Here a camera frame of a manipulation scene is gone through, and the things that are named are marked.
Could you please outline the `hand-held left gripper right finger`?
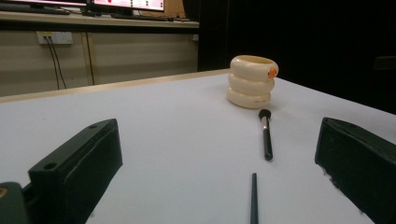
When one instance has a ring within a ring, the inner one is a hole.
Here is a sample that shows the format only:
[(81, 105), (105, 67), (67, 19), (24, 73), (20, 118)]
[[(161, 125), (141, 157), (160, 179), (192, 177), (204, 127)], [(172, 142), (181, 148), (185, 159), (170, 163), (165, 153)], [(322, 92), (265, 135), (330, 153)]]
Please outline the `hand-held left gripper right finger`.
[(396, 145), (355, 124), (325, 118), (315, 163), (375, 224), (396, 224)]

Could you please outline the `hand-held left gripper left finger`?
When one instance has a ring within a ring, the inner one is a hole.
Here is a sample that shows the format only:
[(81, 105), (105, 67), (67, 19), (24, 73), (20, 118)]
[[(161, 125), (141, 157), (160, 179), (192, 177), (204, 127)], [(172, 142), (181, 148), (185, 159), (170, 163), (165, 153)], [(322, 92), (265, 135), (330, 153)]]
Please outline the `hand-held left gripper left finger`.
[(34, 223), (85, 224), (121, 166), (118, 122), (86, 127), (28, 171)]

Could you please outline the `black makeup brush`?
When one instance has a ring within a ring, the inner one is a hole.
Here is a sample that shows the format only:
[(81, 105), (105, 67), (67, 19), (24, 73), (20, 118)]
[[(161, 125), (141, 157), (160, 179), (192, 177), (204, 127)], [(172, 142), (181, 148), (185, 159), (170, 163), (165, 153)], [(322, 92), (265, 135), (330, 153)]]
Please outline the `black makeup brush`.
[(271, 132), (269, 126), (269, 119), (271, 118), (271, 112), (268, 109), (262, 109), (259, 112), (259, 118), (262, 123), (264, 158), (267, 161), (271, 161), (273, 159)]

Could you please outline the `dark thin pencil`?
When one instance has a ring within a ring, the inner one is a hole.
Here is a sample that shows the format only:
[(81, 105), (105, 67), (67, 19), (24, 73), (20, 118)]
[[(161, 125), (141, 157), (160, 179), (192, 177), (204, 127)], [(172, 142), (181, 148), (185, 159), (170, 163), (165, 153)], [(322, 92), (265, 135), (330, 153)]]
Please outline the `dark thin pencil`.
[(258, 209), (258, 190), (257, 190), (257, 174), (252, 174), (251, 185), (251, 202), (250, 202), (250, 224), (259, 224)]

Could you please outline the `cream ringed brush holder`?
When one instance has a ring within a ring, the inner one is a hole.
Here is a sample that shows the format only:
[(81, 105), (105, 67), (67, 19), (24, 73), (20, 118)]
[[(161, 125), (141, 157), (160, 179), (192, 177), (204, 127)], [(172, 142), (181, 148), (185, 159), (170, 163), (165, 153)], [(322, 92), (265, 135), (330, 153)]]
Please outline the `cream ringed brush holder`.
[(239, 55), (231, 60), (230, 68), (228, 100), (245, 108), (266, 107), (279, 72), (277, 63), (259, 56)]

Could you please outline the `white table mat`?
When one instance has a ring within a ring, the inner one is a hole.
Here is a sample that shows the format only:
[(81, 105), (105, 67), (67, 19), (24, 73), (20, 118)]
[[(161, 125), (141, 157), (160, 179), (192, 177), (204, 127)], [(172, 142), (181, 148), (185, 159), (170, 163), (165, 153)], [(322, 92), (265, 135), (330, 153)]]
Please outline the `white table mat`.
[(315, 164), (321, 121), (345, 120), (396, 144), (396, 116), (278, 80), (274, 157), (259, 114), (231, 104), (224, 75), (0, 104), (0, 182), (28, 171), (83, 128), (119, 124), (123, 165), (89, 224), (372, 224)]

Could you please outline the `black curtain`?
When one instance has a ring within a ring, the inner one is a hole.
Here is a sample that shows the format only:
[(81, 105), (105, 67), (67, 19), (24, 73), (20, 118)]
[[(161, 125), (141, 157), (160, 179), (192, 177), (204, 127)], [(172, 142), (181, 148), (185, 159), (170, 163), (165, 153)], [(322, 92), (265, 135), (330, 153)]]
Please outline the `black curtain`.
[(199, 23), (199, 70), (261, 56), (288, 81), (396, 115), (396, 0), (182, 2)]

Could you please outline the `wooden desk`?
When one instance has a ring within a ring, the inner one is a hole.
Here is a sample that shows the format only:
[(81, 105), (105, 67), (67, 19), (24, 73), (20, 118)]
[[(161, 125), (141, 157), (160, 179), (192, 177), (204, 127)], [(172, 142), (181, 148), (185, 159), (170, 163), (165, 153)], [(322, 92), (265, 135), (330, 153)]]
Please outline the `wooden desk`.
[(55, 31), (116, 34), (198, 34), (193, 21), (133, 21), (111, 17), (0, 11), (0, 31)]

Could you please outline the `black keyboard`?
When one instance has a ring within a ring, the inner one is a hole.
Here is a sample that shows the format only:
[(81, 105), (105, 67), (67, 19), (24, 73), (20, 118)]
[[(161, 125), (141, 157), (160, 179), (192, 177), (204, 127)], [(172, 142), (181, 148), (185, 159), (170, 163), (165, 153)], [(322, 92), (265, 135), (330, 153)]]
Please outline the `black keyboard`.
[(50, 14), (50, 15), (69, 15), (69, 12), (61, 9), (47, 8), (44, 6), (27, 6), (18, 4), (0, 4), (0, 11)]
[(112, 13), (110, 17), (113, 19), (121, 20), (138, 20), (138, 21), (174, 21), (173, 18), (169, 17), (154, 17), (154, 16), (143, 16), (143, 15), (122, 15)]

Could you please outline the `computer monitor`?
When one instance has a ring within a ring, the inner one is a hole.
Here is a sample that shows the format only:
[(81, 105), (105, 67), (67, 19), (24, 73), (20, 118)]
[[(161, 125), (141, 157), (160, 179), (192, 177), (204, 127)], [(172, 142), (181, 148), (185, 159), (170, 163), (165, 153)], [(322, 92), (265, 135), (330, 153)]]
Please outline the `computer monitor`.
[(164, 11), (164, 0), (90, 0), (92, 5)]
[(87, 5), (87, 0), (0, 0), (0, 3), (24, 5), (39, 4), (56, 7), (85, 7)]

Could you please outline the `white wall socket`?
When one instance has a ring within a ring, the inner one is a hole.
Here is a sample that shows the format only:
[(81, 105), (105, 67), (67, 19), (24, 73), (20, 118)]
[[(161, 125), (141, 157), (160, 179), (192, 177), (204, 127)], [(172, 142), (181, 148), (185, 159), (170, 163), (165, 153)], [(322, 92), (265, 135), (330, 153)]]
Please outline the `white wall socket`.
[(48, 40), (52, 40), (53, 44), (57, 45), (72, 45), (73, 37), (71, 32), (43, 32), (37, 31), (38, 43), (44, 45)]

